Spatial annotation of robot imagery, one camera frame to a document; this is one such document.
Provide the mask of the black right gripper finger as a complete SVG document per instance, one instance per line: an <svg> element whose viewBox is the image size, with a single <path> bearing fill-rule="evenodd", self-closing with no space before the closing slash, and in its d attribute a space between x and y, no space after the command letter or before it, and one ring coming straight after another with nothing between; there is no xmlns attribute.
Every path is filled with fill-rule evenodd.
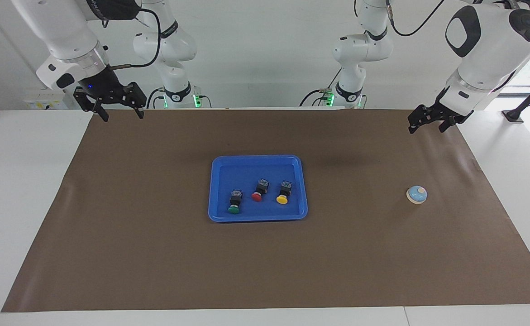
<svg viewBox="0 0 530 326"><path fill-rule="evenodd" d="M74 90L74 99L78 103L79 107L85 113L95 113L97 114L104 122L108 122L109 115L107 111L103 109L103 99L100 97L95 98L95 101L92 102L91 99L94 99L83 89L83 87L76 87Z"/></svg>
<svg viewBox="0 0 530 326"><path fill-rule="evenodd" d="M139 119L144 118L144 109L147 105L148 97L143 93L136 82L131 82L127 85L127 103L132 107Z"/></svg>

